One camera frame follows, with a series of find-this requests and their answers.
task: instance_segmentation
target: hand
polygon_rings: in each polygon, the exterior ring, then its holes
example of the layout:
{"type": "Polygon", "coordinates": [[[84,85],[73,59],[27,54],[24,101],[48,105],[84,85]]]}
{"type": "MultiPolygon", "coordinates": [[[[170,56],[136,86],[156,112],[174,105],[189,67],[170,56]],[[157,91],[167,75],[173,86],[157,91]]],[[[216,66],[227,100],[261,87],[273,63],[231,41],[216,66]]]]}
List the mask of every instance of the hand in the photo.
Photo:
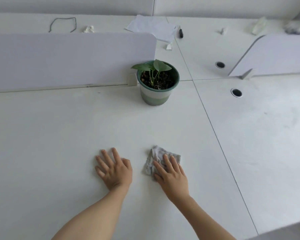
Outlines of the hand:
{"type": "Polygon", "coordinates": [[[176,159],[171,156],[171,162],[168,159],[168,156],[165,154],[163,156],[164,162],[167,165],[168,172],[164,170],[164,168],[158,163],[154,161],[153,164],[162,175],[160,177],[158,174],[155,174],[155,178],[163,189],[164,193],[167,195],[168,199],[176,204],[183,199],[189,197],[189,189],[188,189],[188,179],[181,167],[180,164],[177,163],[176,159]]]}
{"type": "Polygon", "coordinates": [[[124,187],[127,190],[132,182],[132,167],[128,159],[121,159],[117,150],[112,148],[115,162],[111,160],[106,150],[101,150],[105,162],[100,156],[96,156],[99,166],[96,166],[96,172],[104,181],[109,190],[116,187],[124,187]]]}

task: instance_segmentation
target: forearm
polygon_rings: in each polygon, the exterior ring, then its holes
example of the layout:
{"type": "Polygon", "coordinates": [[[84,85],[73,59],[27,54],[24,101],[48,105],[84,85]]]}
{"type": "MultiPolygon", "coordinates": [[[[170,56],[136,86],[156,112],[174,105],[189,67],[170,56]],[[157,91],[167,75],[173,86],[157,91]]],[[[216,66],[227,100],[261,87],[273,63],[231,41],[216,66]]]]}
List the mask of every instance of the forearm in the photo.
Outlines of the forearm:
{"type": "Polygon", "coordinates": [[[52,240],[110,240],[119,218],[127,187],[115,187],[67,224],[52,240]]]}
{"type": "Polygon", "coordinates": [[[190,196],[174,204],[191,224],[200,240],[236,240],[190,196]]]}

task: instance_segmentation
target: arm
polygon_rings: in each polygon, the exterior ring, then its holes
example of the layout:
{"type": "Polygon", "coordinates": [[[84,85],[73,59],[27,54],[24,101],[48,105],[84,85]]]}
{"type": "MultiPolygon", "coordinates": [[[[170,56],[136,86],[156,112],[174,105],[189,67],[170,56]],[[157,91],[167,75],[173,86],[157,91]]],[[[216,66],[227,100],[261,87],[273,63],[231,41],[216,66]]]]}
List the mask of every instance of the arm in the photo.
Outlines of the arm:
{"type": "Polygon", "coordinates": [[[189,195],[188,179],[180,164],[171,156],[163,157],[168,172],[156,161],[155,167],[162,177],[155,175],[168,199],[180,210],[191,224],[200,240],[236,240],[222,226],[215,222],[189,195]]]}
{"type": "Polygon", "coordinates": [[[109,189],[109,193],[66,223],[52,240],[110,240],[119,218],[121,206],[132,182],[130,161],[121,159],[112,149],[115,162],[105,150],[96,156],[96,172],[109,189]]]}

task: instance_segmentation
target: finger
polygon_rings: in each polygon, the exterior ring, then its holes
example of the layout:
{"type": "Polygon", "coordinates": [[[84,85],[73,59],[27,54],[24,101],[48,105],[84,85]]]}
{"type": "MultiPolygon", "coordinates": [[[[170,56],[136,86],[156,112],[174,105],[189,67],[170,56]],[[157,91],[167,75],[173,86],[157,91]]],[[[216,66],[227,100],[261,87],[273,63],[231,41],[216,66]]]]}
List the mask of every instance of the finger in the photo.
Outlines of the finger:
{"type": "Polygon", "coordinates": [[[96,173],[99,175],[99,177],[103,179],[103,177],[105,176],[104,172],[101,171],[98,166],[95,166],[94,168],[96,169],[96,173]]]}
{"type": "Polygon", "coordinates": [[[173,169],[174,169],[177,173],[181,173],[181,172],[180,172],[180,169],[179,169],[179,165],[178,165],[176,159],[174,158],[174,156],[171,156],[170,159],[171,159],[171,164],[172,164],[172,166],[173,166],[173,169]]]}
{"type": "Polygon", "coordinates": [[[164,162],[165,162],[166,165],[167,165],[168,172],[169,172],[169,173],[173,173],[173,172],[174,172],[174,169],[173,169],[173,167],[172,167],[171,162],[169,161],[169,158],[168,158],[167,154],[164,154],[163,159],[164,159],[164,162]]]}
{"type": "Polygon", "coordinates": [[[100,156],[96,156],[96,161],[98,162],[99,166],[104,169],[104,171],[109,170],[108,165],[101,159],[100,156]]]}
{"type": "Polygon", "coordinates": [[[121,164],[122,160],[121,160],[121,157],[119,156],[119,153],[117,152],[117,149],[112,148],[112,154],[113,154],[115,162],[118,164],[121,164]]]}
{"type": "Polygon", "coordinates": [[[168,173],[164,170],[164,168],[160,165],[160,163],[158,163],[157,161],[153,161],[153,165],[156,167],[156,169],[158,170],[158,172],[159,172],[162,176],[168,174],[168,173]]]}
{"type": "Polygon", "coordinates": [[[122,162],[128,169],[132,169],[130,160],[123,158],[122,162]]]}
{"type": "Polygon", "coordinates": [[[155,174],[154,177],[156,178],[157,182],[162,187],[162,185],[164,184],[164,180],[158,174],[155,174]]]}
{"type": "Polygon", "coordinates": [[[102,155],[104,156],[104,160],[106,161],[107,165],[110,167],[112,166],[114,163],[111,160],[111,158],[109,157],[108,153],[106,152],[105,149],[101,150],[102,155]]]}
{"type": "Polygon", "coordinates": [[[185,174],[183,168],[181,167],[180,163],[178,163],[178,166],[179,166],[181,174],[186,177],[186,174],[185,174]]]}

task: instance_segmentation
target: person's left hand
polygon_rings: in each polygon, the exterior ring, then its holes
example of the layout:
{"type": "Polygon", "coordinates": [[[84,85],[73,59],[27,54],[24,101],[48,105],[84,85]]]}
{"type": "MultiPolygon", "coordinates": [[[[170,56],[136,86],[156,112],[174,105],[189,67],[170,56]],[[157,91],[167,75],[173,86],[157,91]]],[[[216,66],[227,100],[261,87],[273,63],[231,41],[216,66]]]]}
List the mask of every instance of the person's left hand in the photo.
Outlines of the person's left hand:
{"type": "Polygon", "coordinates": [[[100,156],[96,156],[99,166],[96,166],[96,172],[104,181],[109,190],[115,187],[129,188],[132,182],[132,167],[128,159],[121,159],[117,150],[112,148],[112,153],[115,162],[111,160],[106,150],[101,150],[104,161],[100,156]]]}

